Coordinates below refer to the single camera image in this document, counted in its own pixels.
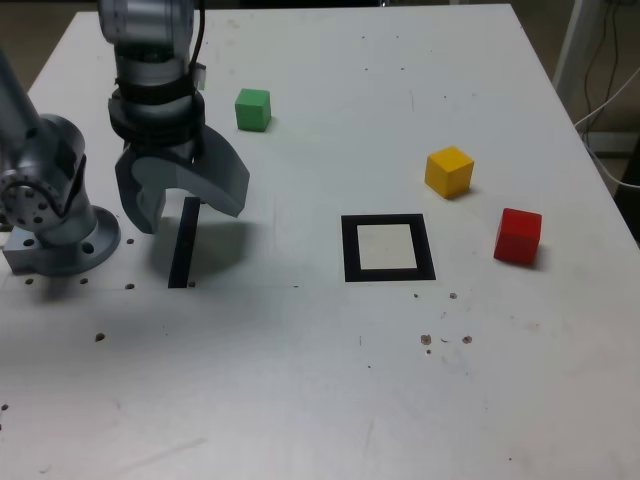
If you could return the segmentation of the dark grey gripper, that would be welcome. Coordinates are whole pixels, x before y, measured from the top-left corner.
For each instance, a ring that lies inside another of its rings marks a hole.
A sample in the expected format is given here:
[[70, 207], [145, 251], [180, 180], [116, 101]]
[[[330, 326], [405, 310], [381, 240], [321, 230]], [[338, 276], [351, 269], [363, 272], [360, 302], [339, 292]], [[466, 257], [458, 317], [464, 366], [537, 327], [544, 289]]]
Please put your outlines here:
[[186, 143], [128, 142], [115, 173], [123, 209], [145, 234], [158, 231], [167, 190], [184, 190], [237, 217], [244, 209], [250, 179], [235, 149], [208, 126]]

